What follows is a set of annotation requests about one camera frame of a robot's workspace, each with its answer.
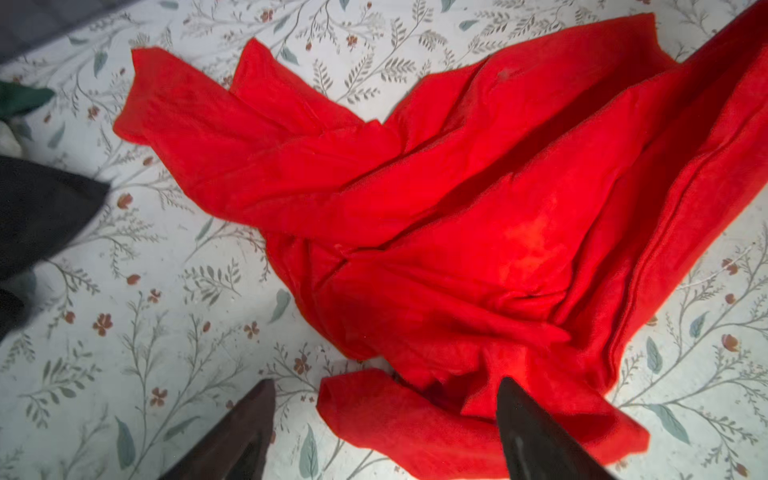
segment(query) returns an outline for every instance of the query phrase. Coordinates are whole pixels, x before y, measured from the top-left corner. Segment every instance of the green fabric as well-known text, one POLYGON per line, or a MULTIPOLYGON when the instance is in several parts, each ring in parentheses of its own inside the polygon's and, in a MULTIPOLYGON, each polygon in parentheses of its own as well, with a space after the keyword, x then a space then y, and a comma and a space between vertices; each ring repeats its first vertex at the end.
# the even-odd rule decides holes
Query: green fabric
POLYGON ((51 100, 53 94, 50 88, 30 88, 0 81, 0 120, 27 114, 51 100))

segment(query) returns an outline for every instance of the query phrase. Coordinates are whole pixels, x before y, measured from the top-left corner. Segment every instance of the black pointed object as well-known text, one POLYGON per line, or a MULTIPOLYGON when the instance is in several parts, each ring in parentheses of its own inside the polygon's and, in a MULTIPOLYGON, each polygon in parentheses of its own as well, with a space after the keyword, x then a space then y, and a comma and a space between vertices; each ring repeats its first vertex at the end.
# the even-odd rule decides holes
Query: black pointed object
POLYGON ((615 480, 513 379, 498 388, 496 420, 513 480, 615 480))
POLYGON ((64 248, 108 193, 108 184, 0 155, 0 340, 24 323, 34 302, 8 283, 64 248))
POLYGON ((260 480, 272 440, 275 398, 275 382, 259 382, 158 480, 260 480))

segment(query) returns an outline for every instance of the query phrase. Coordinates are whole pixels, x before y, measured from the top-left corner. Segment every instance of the floral bedsheet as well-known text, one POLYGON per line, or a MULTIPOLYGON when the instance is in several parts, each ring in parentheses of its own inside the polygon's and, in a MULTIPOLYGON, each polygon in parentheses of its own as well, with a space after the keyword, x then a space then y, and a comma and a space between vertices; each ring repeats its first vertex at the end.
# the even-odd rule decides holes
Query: floral bedsheet
MULTIPOLYGON (((211 218, 146 147, 116 138, 130 50, 158 45, 227 86, 252 37, 324 95, 383 119, 425 74, 572 25, 655 12, 677 59, 749 0, 143 0, 0 68, 54 100, 12 122, 37 162, 111 183, 0 345, 0 480, 156 478, 260 379, 279 388, 265 478, 408 478, 314 409, 346 361, 300 317, 257 231, 211 218)), ((652 434, 619 478, 768 472, 768 193, 649 319, 610 400, 652 434)))

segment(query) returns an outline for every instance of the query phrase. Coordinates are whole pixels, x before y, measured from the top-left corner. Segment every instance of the black fabric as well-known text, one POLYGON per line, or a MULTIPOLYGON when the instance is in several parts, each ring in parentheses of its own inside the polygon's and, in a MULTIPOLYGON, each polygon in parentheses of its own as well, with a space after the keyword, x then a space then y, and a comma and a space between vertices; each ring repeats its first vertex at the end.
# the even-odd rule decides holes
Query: black fabric
MULTIPOLYGON (((108 192, 108 184, 0 156, 0 282, 66 246, 108 192)), ((23 299, 0 289, 0 339, 25 311, 23 299)))
POLYGON ((274 380, 259 382, 159 480, 261 480, 275 398, 274 380))

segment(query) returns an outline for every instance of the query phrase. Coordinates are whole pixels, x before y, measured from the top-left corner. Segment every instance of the crumpled red fabric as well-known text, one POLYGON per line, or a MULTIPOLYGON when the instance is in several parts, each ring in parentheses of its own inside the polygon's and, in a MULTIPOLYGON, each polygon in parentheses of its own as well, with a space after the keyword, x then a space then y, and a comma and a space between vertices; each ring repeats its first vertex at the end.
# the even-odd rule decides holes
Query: crumpled red fabric
POLYGON ((768 4, 678 64, 654 17, 429 75, 365 122, 251 41, 229 91, 157 48, 114 125, 258 227, 306 320, 377 369, 324 379, 342 439, 415 477, 507 475, 514 378, 599 462, 647 432, 603 395, 624 347, 768 178, 768 4))

